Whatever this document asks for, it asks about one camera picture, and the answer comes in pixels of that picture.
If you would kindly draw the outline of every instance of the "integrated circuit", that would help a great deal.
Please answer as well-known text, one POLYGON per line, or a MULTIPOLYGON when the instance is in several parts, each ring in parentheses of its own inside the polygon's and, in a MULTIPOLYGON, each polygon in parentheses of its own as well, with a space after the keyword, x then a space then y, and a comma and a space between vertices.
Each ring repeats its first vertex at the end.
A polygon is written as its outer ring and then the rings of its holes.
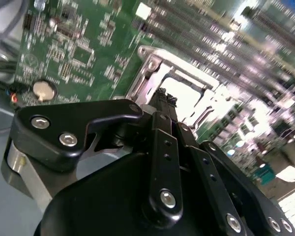
POLYGON ((76 14, 76 9, 70 5, 64 5, 62 12, 61 12, 61 17, 66 19, 66 20, 72 20, 74 19, 76 14))
POLYGON ((34 31, 35 29, 35 24, 36 24, 36 19, 37 16, 27 13, 24 16, 24 21, 23 21, 23 29, 24 30, 29 30, 29 31, 34 31))

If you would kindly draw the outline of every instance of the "ram slot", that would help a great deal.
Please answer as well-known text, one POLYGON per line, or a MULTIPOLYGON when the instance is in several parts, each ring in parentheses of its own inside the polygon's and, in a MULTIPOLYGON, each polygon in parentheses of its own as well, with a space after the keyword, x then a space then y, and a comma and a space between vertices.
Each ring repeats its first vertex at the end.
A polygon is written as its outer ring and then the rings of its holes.
POLYGON ((262 90, 258 89, 257 87, 252 87, 251 85, 248 85, 244 81, 239 79, 239 76, 236 74, 235 71, 226 70, 221 67, 222 65, 217 65, 214 63, 210 63, 210 65, 208 65, 209 61, 200 52, 195 52, 192 47, 187 46, 186 44, 172 37, 172 33, 170 31, 163 31, 152 24, 148 25, 147 33, 153 34, 157 39, 162 40, 171 47, 177 48, 182 54, 185 54, 187 57, 196 60, 203 65, 206 65, 207 68, 216 72, 230 83, 233 83, 243 90, 246 90, 252 96, 264 101, 267 104, 271 102, 262 90))
POLYGON ((276 40, 289 48, 295 48, 295 35, 292 35, 282 26, 274 22, 271 17, 260 9, 245 8, 244 16, 265 31, 268 31, 276 40))
MULTIPOLYGON (((207 54, 211 54, 213 51, 215 51, 211 46, 204 43, 201 37, 199 37, 199 35, 196 35, 197 31, 193 31, 194 34, 192 34, 189 31, 187 31, 186 27, 184 27, 183 25, 179 25, 176 22, 173 23, 166 19, 166 17, 161 15, 154 15, 153 18, 155 21, 155 25, 161 25, 162 27, 164 27, 164 31, 170 30, 174 32, 176 35, 185 38, 194 45, 194 49, 201 49, 207 54)), ((213 44, 217 44, 217 42, 215 42, 213 39, 211 39, 211 41, 213 44)), ((235 62, 234 60, 226 56, 224 53, 218 53, 218 55, 218 59, 223 64, 227 65, 232 70, 237 71, 238 73, 241 73, 244 76, 253 79, 254 81, 257 81, 265 90, 271 92, 275 98, 279 98, 280 96, 282 96, 282 93, 285 92, 284 88, 282 88, 281 91, 278 91, 274 86, 269 85, 266 81, 260 79, 256 74, 249 72, 245 68, 245 65, 242 65, 241 63, 238 64, 238 62, 235 62)))
MULTIPOLYGON (((212 18, 210 18, 208 15, 200 15, 199 16, 199 11, 191 8, 191 6, 188 6, 188 12, 185 11, 186 9, 186 4, 183 3, 169 3, 164 0, 160 0, 158 2, 158 5, 162 8, 159 10, 165 10, 168 11, 170 14, 173 14, 180 18, 182 21, 184 21, 186 26, 189 26, 193 31, 201 31, 203 32, 206 36, 210 38, 219 38, 222 39, 223 33, 228 32, 229 30, 222 27, 219 25, 216 21, 214 21, 212 18)), ((247 49, 248 53, 245 50, 232 45, 231 43, 228 44, 227 49, 232 52, 234 56, 237 56, 239 58, 243 58, 246 61, 249 62, 254 62, 254 65, 258 67, 258 69, 262 72, 264 71, 269 71, 269 68, 264 68, 264 65, 267 64, 270 66, 270 68, 274 68, 277 66, 275 62, 272 60, 269 60, 266 58, 260 51, 257 49, 253 48, 250 45, 247 45, 242 42, 240 36, 237 36, 237 43, 242 43, 247 49), (262 55, 263 60, 262 61, 254 61, 254 56, 255 55, 262 55)))

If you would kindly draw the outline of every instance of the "green circuit board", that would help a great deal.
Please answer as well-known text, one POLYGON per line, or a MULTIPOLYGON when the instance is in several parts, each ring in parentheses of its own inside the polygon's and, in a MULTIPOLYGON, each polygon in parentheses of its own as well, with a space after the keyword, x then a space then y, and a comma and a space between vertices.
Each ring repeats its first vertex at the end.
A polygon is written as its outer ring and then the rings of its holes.
MULTIPOLYGON (((225 19, 232 18, 251 2, 188 1, 195 2, 195 5, 199 3, 200 7, 209 8, 225 19)), ((138 46, 153 45, 179 55, 180 52, 167 42, 149 37, 133 27, 133 22, 139 19, 136 10, 141 2, 151 5, 154 1, 49 0, 42 12, 37 11, 31 1, 15 74, 15 80, 28 85, 29 90, 18 94, 18 98, 26 105, 44 105, 123 97, 142 64, 137 56, 138 46), (65 24, 61 23, 63 18, 66 18, 65 24), (58 29, 51 27, 51 19, 58 21, 58 29), (33 94, 32 86, 40 80, 55 85, 57 94, 54 99, 41 102, 33 94)), ((295 18, 291 18, 291 13, 288 14, 278 3, 276 0, 261 0, 258 7, 263 7, 278 22, 295 30, 295 18)), ((269 43, 267 33, 250 23, 243 25, 241 30, 261 47, 269 43)), ((179 40, 177 34, 173 33, 171 37, 179 40)), ((277 47, 274 54, 284 62, 279 66, 295 67, 295 52, 277 47)))

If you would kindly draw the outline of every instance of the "black metal bracket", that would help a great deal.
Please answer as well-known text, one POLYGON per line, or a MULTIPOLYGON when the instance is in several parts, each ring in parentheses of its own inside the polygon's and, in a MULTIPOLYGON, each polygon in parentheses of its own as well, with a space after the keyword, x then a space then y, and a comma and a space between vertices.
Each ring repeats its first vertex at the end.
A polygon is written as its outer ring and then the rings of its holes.
POLYGON ((152 116, 129 100, 27 107, 16 114, 9 148, 21 162, 18 169, 9 166, 24 178, 20 168, 27 161, 54 190, 38 234, 92 235, 96 228, 100 235, 295 236, 283 212, 218 146, 199 145, 190 128, 176 121, 171 98, 162 91, 155 96, 159 111, 152 116), (33 123, 37 118, 42 122, 33 123), (63 133, 76 140, 64 145, 63 133), (93 133, 94 150, 127 143, 134 151, 63 184, 93 133))
POLYGON ((172 120, 162 113, 152 116, 151 145, 148 150, 151 170, 145 216, 158 228, 170 228, 182 217, 177 139, 172 136, 172 120))
POLYGON ((70 171, 86 150, 88 134, 116 123, 137 122, 142 115, 129 100, 25 107, 16 113, 10 137, 19 151, 48 168, 70 171), (68 145, 59 141, 62 134, 71 134, 64 137, 68 145))

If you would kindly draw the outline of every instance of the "microchip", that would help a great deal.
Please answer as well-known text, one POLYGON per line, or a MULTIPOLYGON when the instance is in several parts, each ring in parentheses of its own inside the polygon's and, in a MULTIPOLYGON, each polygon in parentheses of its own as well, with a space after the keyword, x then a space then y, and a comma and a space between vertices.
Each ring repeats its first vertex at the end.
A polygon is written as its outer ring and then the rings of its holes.
POLYGON ((80 62, 81 64, 85 66, 87 65, 91 56, 92 56, 92 52, 89 52, 81 47, 76 47, 73 54, 74 60, 80 62))
POLYGON ((72 20, 75 17, 76 9, 72 6, 65 5, 62 9, 61 17, 67 20, 72 20))
POLYGON ((23 29, 34 31, 37 17, 32 14, 24 16, 23 29))

